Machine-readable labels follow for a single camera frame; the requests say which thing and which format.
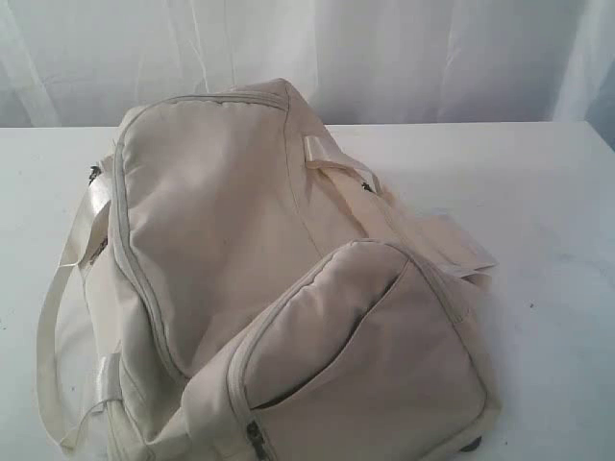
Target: bag wheel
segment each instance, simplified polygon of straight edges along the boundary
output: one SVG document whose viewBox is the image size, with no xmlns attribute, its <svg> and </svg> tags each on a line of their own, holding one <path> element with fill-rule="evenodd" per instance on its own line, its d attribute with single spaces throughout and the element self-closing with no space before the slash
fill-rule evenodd
<svg viewBox="0 0 615 461">
<path fill-rule="evenodd" d="M 482 441 L 482 437 L 477 437 L 470 444 L 462 448 L 460 451 L 463 451 L 464 453 L 469 453 L 470 451 L 474 451 L 475 449 L 479 447 L 481 441 Z"/>
</svg>

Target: cream bag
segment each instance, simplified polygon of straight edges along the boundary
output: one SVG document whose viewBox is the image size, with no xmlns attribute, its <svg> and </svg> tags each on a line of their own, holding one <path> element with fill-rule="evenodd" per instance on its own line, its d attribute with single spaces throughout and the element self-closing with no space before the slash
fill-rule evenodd
<svg viewBox="0 0 615 461">
<path fill-rule="evenodd" d="M 455 277 L 480 251 L 397 210 L 291 84 L 133 109 L 113 150 L 38 326 L 66 454 L 92 415 L 118 460 L 433 460 L 492 425 L 480 291 Z M 99 362 L 71 428 L 54 344 L 75 267 Z"/>
</svg>

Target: white backdrop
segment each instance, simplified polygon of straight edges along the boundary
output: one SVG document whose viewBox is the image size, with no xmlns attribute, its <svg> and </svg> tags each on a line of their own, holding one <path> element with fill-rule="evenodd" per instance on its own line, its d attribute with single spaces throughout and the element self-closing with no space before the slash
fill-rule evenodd
<svg viewBox="0 0 615 461">
<path fill-rule="evenodd" d="M 327 123 L 589 119 L 615 140 L 613 0 L 0 0 L 0 126 L 275 77 Z"/>
</svg>

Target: bag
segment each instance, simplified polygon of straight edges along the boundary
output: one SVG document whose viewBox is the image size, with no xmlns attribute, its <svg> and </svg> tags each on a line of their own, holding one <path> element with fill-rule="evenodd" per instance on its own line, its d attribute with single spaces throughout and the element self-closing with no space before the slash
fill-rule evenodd
<svg viewBox="0 0 615 461">
<path fill-rule="evenodd" d="M 492 425 L 480 291 L 451 275 L 485 265 L 476 246 L 404 216 L 289 83 L 133 109 L 91 179 L 38 326 L 39 411 L 66 454 L 101 417 L 121 460 L 432 460 Z M 54 344 L 74 267 L 99 361 L 68 428 Z"/>
</svg>

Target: table surface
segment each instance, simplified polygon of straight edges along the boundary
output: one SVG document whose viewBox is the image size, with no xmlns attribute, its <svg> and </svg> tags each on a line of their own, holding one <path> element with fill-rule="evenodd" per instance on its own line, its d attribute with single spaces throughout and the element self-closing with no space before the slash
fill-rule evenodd
<svg viewBox="0 0 615 461">
<path fill-rule="evenodd" d="M 615 153 L 584 123 L 329 127 L 402 201 L 493 256 L 480 313 L 504 411 L 465 460 L 615 457 Z M 0 453 L 62 459 L 38 420 L 38 310 L 113 128 L 0 129 Z"/>
</svg>

